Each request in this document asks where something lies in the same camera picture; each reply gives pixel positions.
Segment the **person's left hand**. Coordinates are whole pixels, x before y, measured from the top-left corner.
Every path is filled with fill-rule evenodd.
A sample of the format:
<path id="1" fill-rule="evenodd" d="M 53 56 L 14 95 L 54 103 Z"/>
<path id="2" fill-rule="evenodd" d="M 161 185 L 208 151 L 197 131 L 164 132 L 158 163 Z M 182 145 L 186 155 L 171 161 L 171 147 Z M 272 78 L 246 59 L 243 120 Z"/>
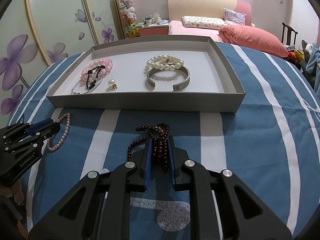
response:
<path id="1" fill-rule="evenodd" d="M 19 180 L 11 187 L 0 185 L 0 194 L 6 198 L 13 197 L 17 205 L 21 205 L 24 201 L 24 194 Z"/>

